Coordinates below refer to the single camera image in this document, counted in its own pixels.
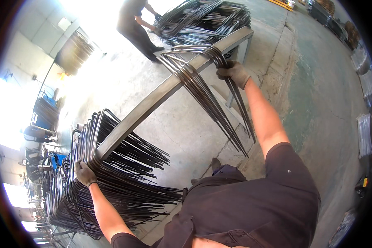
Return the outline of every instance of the worker bending down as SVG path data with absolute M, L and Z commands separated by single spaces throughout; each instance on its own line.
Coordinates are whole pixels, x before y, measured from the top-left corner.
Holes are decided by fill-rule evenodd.
M 120 8 L 117 31 L 127 38 L 150 61 L 160 63 L 153 53 L 164 50 L 164 47 L 156 47 L 150 41 L 147 32 L 142 26 L 153 30 L 157 36 L 161 36 L 162 30 L 142 20 L 143 8 L 154 14 L 157 21 L 162 17 L 154 11 L 147 0 L 125 0 Z
M 211 162 L 213 175 L 192 181 L 182 209 L 152 246 L 140 241 L 104 197 L 94 172 L 76 162 L 76 177 L 89 187 L 96 219 L 112 246 L 127 248 L 309 247 L 317 225 L 320 194 L 294 152 L 277 112 L 239 62 L 219 68 L 245 90 L 263 151 L 266 177 L 247 181 L 233 166 Z

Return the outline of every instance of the work glove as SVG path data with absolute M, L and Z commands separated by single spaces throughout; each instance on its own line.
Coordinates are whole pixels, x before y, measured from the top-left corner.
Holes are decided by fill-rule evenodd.
M 163 31 L 161 30 L 161 29 L 159 29 L 158 27 L 155 27 L 154 28 L 154 33 L 158 36 L 158 37 L 161 37 L 161 33 L 162 33 Z
M 229 69 L 219 68 L 216 71 L 216 75 L 220 80 L 224 80 L 224 77 L 230 77 L 243 90 L 251 76 L 240 62 L 227 60 L 227 64 L 229 65 Z
M 83 161 L 78 160 L 75 162 L 74 168 L 76 169 L 77 180 L 87 186 L 87 188 L 97 181 L 95 173 Z
M 163 16 L 160 15 L 160 14 L 155 14 L 154 15 L 156 17 L 156 21 L 159 21 Z

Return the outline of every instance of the concrete floor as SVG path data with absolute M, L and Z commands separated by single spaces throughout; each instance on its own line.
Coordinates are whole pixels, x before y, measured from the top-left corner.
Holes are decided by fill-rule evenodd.
M 328 29 L 296 4 L 288 12 L 265 0 L 236 0 L 252 13 L 254 30 L 246 68 L 279 112 L 295 151 L 309 168 L 322 198 L 312 247 L 326 247 L 344 212 L 354 206 L 355 183 L 361 176 L 358 161 L 356 117 L 366 113 L 359 78 L 351 52 Z M 156 45 L 160 40 L 149 34 Z M 124 118 L 170 73 L 152 64 L 129 42 L 105 57 L 92 57 L 65 89 L 58 133 L 63 152 L 69 152 L 70 132 L 104 108 Z M 223 96 L 224 83 L 213 66 L 202 75 Z M 253 145 L 241 125 L 237 132 L 249 159 L 228 144 L 226 137 L 185 89 L 180 89 L 155 110 L 135 132 L 171 155 L 171 166 L 154 171 L 162 186 L 191 186 L 191 178 L 209 175 L 212 157 L 239 166 L 248 179 L 263 177 L 264 161 L 259 144 Z M 137 235 L 151 244 L 163 235 L 162 223 L 141 225 Z M 78 238 L 87 246 L 89 237 Z M 94 243 L 106 247 L 107 242 Z

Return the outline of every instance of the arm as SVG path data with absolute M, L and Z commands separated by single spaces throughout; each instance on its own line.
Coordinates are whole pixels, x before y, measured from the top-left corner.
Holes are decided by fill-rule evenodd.
M 110 242 L 116 233 L 126 232 L 134 235 L 113 205 L 102 193 L 98 186 L 95 173 L 88 165 L 79 160 L 74 163 L 74 167 L 77 180 L 89 188 L 92 202 L 94 203 L 95 216 L 105 238 Z
M 129 233 L 134 235 L 125 224 L 113 205 L 106 199 L 97 183 L 89 185 L 95 216 L 105 238 L 110 242 L 116 233 Z
M 228 60 L 228 65 L 229 69 L 219 68 L 217 75 L 222 80 L 224 80 L 224 77 L 231 77 L 238 87 L 245 90 L 256 136 L 266 160 L 268 151 L 274 145 L 281 142 L 289 143 L 288 136 L 278 117 L 278 113 L 265 99 L 244 66 L 240 62 L 233 60 Z
M 149 10 L 149 12 L 152 13 L 153 15 L 157 15 L 157 12 L 154 11 L 154 9 L 151 7 L 151 5 L 150 5 L 148 2 L 146 2 L 146 4 L 145 4 L 145 8 L 146 8 L 147 10 Z
M 151 30 L 155 30 L 156 28 L 152 25 L 150 25 L 149 23 L 145 22 L 144 20 L 142 20 L 142 17 L 141 16 L 135 16 L 135 20 L 136 22 L 139 24 L 139 25 L 142 25 L 144 27 L 147 27 Z
M 245 85 L 245 93 L 247 94 L 256 136 L 266 160 L 270 148 L 281 142 L 289 143 L 289 139 L 278 113 L 266 100 L 251 77 Z

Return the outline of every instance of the forearm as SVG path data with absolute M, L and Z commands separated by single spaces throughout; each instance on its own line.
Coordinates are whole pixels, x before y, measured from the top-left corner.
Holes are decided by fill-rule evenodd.
M 146 8 L 150 13 L 152 13 L 153 15 L 157 15 L 157 12 L 154 11 L 154 9 L 152 8 L 152 6 L 151 6 L 149 3 L 146 2 L 146 4 L 145 4 L 145 8 Z
M 89 192 L 94 203 L 95 216 L 99 227 L 109 242 L 113 235 L 119 232 L 134 235 L 113 205 L 106 199 L 97 183 L 92 183 L 89 186 Z
M 289 139 L 278 113 L 265 99 L 262 91 L 252 78 L 248 79 L 245 92 L 247 94 L 256 136 L 261 145 L 263 156 L 266 159 L 266 154 L 270 148 L 279 142 L 289 142 Z
M 142 26 L 144 26 L 144 27 L 147 27 L 147 28 L 149 28 L 149 29 L 151 29 L 151 30 L 154 30 L 154 26 L 152 26 L 152 25 L 150 25 L 149 23 L 147 23 L 147 22 L 145 22 L 144 20 L 142 20 L 142 19 L 136 19 L 136 22 L 139 24 L 139 25 L 142 25 Z

